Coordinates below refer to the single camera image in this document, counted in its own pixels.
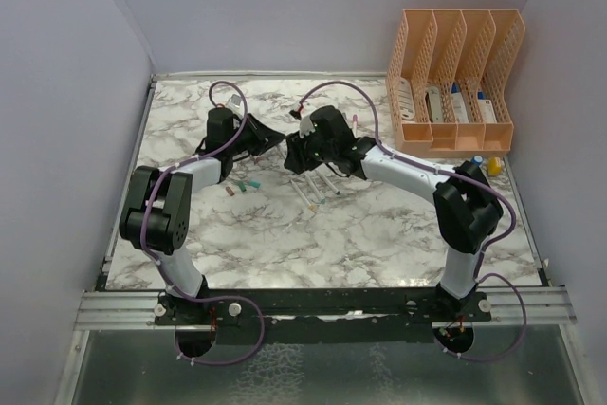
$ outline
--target white marble tabletop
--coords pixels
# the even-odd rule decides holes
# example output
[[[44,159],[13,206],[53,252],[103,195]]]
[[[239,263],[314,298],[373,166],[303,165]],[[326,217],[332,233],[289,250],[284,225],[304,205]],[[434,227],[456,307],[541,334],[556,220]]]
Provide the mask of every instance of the white marble tabletop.
[[[298,123],[289,108],[322,80],[251,79],[237,82],[250,111],[270,128],[290,133]],[[212,81],[162,81],[156,86],[138,165],[165,166],[190,156],[205,136],[207,91]],[[377,104],[380,136],[392,144],[383,80],[353,81]],[[217,102],[232,94],[216,89]],[[333,86],[310,99],[304,112],[333,104],[347,118],[359,117],[359,136],[373,134],[371,110],[347,87]],[[438,232],[434,207],[420,197],[387,184],[339,178],[322,172],[341,191],[333,194],[318,178],[326,196],[315,212],[289,183],[299,183],[310,200],[315,195],[301,176],[285,170],[278,151],[237,163],[226,182],[192,197],[186,241],[198,269],[211,287],[347,287],[435,285],[445,264],[446,246]],[[254,180],[259,189],[242,193],[238,181]],[[490,179],[516,207],[506,173]],[[235,196],[229,196],[229,185]],[[498,230],[508,224],[507,215]],[[519,219],[516,230],[487,252],[481,275],[499,272],[515,285],[540,285],[534,258]],[[487,281],[489,285],[501,285]],[[154,264],[119,239],[107,289],[161,288]]]

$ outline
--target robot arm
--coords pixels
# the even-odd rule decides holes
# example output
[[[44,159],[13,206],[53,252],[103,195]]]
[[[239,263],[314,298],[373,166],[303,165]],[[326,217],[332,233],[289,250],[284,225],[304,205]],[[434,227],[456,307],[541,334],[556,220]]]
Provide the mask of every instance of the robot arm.
[[[207,120],[207,136],[196,153],[212,152],[226,144],[240,125],[240,117],[228,108],[214,108]],[[226,150],[213,158],[195,161],[174,170],[162,181],[148,220],[146,242],[156,252],[152,258],[157,266],[162,264],[165,280],[181,291],[197,298],[206,297],[207,281],[193,264],[184,243],[190,225],[190,201],[192,193],[204,187],[218,184],[230,173],[234,159],[242,154],[259,156],[285,139],[285,135],[271,130],[248,114],[247,124],[240,137]],[[131,181],[120,215],[120,237],[131,242],[135,249],[142,249],[141,227],[148,198],[160,176],[161,170],[149,166],[137,167]],[[178,297],[171,287],[167,292]]]
[[[295,173],[331,163],[346,175],[386,182],[434,204],[441,235],[449,246],[439,292],[458,305],[474,291],[480,248],[503,215],[495,196],[459,179],[395,160],[380,150],[373,138],[355,138],[343,114],[333,106],[320,108],[302,119],[300,131],[288,135],[286,144],[285,167]],[[440,166],[414,160],[434,169]],[[442,168],[488,185],[474,163]]]

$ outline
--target black mounting plate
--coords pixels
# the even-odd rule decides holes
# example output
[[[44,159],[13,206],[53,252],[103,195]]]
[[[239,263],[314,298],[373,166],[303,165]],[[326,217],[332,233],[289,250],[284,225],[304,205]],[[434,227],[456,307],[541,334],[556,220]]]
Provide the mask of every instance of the black mounting plate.
[[[259,305],[266,324],[265,343],[432,342],[433,322],[451,322],[462,316],[466,322],[491,320],[490,313],[479,309],[478,303],[487,298],[480,291],[471,293],[456,314],[437,299],[434,287],[211,289],[209,292],[211,297],[243,296]],[[158,301],[167,309],[164,316],[156,317],[158,326],[212,322],[209,309],[203,311],[201,304],[164,292]],[[240,315],[232,317],[228,307],[234,302],[238,301],[211,304],[217,319],[217,342],[253,344],[259,336],[259,318],[253,308],[243,302],[238,302],[242,307]]]

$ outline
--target glass surface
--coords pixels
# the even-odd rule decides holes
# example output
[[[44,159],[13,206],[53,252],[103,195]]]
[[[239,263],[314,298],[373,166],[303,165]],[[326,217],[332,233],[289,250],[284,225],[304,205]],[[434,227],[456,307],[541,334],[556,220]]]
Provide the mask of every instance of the glass surface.
[[[497,353],[520,328],[477,329],[470,354]],[[215,359],[246,347],[216,347]],[[266,345],[231,367],[175,360],[170,331],[91,333],[74,403],[85,405],[581,404],[557,326],[530,327],[523,346],[491,364],[435,344]]]

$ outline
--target screw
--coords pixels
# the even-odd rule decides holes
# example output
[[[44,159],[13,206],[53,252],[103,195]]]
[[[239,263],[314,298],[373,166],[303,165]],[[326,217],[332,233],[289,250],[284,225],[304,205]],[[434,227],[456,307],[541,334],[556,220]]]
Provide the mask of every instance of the screw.
[[[167,309],[164,308],[162,304],[156,304],[154,307],[154,315],[157,317],[163,317],[165,313],[167,313]]]
[[[491,303],[487,299],[481,299],[478,302],[478,308],[481,312],[488,313],[491,311]]]
[[[242,311],[242,307],[240,306],[239,303],[231,303],[228,306],[228,313],[230,315],[232,315],[232,317],[237,317],[238,315],[240,315],[241,311]]]

